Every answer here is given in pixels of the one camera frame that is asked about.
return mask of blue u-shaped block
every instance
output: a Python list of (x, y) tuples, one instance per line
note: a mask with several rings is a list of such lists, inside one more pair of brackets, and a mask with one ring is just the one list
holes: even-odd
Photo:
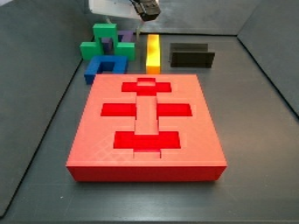
[(89, 68), (85, 73), (86, 82), (89, 85), (94, 83), (97, 74), (103, 71), (111, 71), (113, 74), (127, 73), (127, 56), (101, 55), (95, 56), (89, 63)]

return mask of shape sorter box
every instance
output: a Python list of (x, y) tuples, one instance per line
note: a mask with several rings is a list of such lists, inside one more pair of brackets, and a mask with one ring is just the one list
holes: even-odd
[(98, 75), (67, 167), (77, 181), (218, 180), (227, 161), (197, 75)]

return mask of building block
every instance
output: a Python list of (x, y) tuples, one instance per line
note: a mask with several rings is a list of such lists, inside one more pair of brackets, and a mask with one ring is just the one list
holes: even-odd
[(103, 38), (102, 45), (103, 45), (105, 54), (111, 54), (114, 51), (113, 38)]
[(171, 43), (171, 67), (211, 68), (215, 52), (209, 52), (209, 44)]
[[(135, 33), (133, 31), (118, 31), (117, 34), (118, 34), (118, 42), (127, 42), (127, 43), (135, 42)], [(113, 38), (102, 38), (102, 45), (105, 54), (113, 54), (114, 53)]]
[(146, 73), (159, 74), (162, 72), (161, 60), (161, 37), (158, 34), (147, 36), (147, 57), (146, 57)]
[(77, 181), (214, 181), (226, 167), (195, 74), (97, 76), (67, 162)]
[(115, 48), (115, 55), (127, 56), (129, 60), (137, 59), (137, 44), (135, 43), (118, 43)]
[(135, 33), (133, 31), (119, 31), (118, 32), (118, 41), (119, 42), (135, 42)]
[(95, 42), (83, 42), (79, 48), (85, 60), (91, 60), (97, 55), (105, 54), (102, 45)]
[[(94, 56), (110, 53), (111, 51), (109, 48), (111, 46), (115, 48), (115, 55), (127, 56), (129, 60), (137, 59), (137, 45), (135, 43), (119, 42), (117, 24), (95, 24), (93, 29), (95, 42), (83, 42), (81, 45), (82, 58), (85, 60), (91, 60)], [(121, 37), (123, 37), (122, 39), (130, 40), (134, 36), (131, 37), (129, 31), (122, 31)]]
[(127, 56), (95, 56), (89, 63), (89, 68), (85, 73), (89, 85), (93, 84), (97, 74), (102, 74), (103, 71), (111, 71), (113, 74), (125, 74), (127, 72)]

